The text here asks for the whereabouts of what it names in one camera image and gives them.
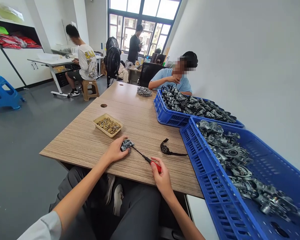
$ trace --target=blue plastic crate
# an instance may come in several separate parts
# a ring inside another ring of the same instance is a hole
[[[205,197],[220,239],[287,239],[270,225],[276,222],[289,239],[300,239],[300,217],[288,214],[291,222],[276,215],[265,215],[253,200],[242,199],[228,174],[196,126],[198,117],[190,117],[180,133]],[[241,146],[254,160],[247,165],[254,178],[285,192],[300,208],[300,171],[248,130],[220,124],[224,131],[237,132]]]
[[[156,98],[153,100],[154,103],[154,107],[156,109],[156,114],[157,114],[157,119],[158,122],[161,124],[165,124],[165,125],[170,125],[173,127],[184,127],[185,125],[188,124],[189,122],[189,118],[193,115],[190,114],[186,114],[186,113],[180,113],[180,112],[176,112],[176,111],[172,111],[169,110],[165,103],[163,102],[162,96],[161,96],[161,90],[159,89],[157,91],[157,96]],[[202,119],[206,119],[206,120],[210,120],[210,121],[214,121],[217,123],[223,123],[223,124],[227,124],[230,126],[235,126],[235,127],[239,127],[239,128],[243,128],[244,125],[239,122],[238,120],[235,123],[227,123],[227,122],[222,122],[219,120],[213,120],[210,118],[205,118],[205,117],[200,117]]]

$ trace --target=hand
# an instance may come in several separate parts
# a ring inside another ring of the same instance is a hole
[[[180,78],[176,78],[174,76],[170,76],[170,77],[167,77],[167,81],[179,84],[180,83]]]
[[[122,136],[114,140],[110,146],[108,147],[107,151],[101,157],[102,160],[106,161],[108,164],[111,164],[115,161],[120,160],[121,158],[125,157],[129,153],[129,148],[127,148],[124,152],[121,152],[120,148],[122,142],[125,138],[129,138],[128,136]]]
[[[75,64],[79,64],[79,61],[77,59],[73,59],[72,62],[74,62]]]
[[[157,166],[154,163],[151,163],[152,173],[154,181],[162,194],[163,198],[167,201],[174,196],[169,170],[164,165],[163,161],[160,158],[151,157],[152,160],[157,161],[161,167],[161,173],[158,173]]]

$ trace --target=red screwdriver handle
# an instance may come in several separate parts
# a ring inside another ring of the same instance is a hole
[[[156,164],[154,161],[151,161],[150,165],[151,165],[152,162],[157,166],[158,173],[161,173],[161,167],[158,164]]]

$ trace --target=gray floor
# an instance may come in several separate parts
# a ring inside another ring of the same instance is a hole
[[[106,90],[106,78],[97,82]],[[0,240],[17,239],[46,214],[67,171],[55,160],[39,155],[93,101],[82,95],[53,97],[54,82],[20,94],[26,99],[18,111],[0,110]],[[63,92],[70,92],[65,86]]]

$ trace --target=sneaker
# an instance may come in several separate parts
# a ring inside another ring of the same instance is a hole
[[[71,93],[68,94],[70,97],[78,96],[79,92],[77,90],[72,90]]]
[[[123,199],[123,189],[122,185],[119,184],[114,190],[114,205],[113,205],[113,215],[120,217],[120,208]]]
[[[113,188],[113,184],[114,184],[115,180],[116,180],[116,177],[114,175],[107,174],[108,186],[107,186],[107,193],[106,193],[106,196],[104,198],[104,201],[105,201],[106,205],[108,205],[110,203],[111,192],[112,192],[112,188]]]

